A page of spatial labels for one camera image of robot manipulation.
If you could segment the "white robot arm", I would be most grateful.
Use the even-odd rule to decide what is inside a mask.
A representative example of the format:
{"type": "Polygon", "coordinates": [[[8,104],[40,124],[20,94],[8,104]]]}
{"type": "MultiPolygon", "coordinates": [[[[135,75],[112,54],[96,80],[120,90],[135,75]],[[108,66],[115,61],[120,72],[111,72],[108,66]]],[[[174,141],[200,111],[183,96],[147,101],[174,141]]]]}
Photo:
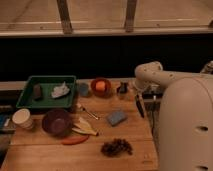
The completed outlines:
{"type": "Polygon", "coordinates": [[[159,61],[140,64],[135,68],[134,87],[144,92],[151,84],[167,87],[182,78],[210,78],[213,79],[213,60],[206,63],[199,73],[166,71],[159,61]]]}

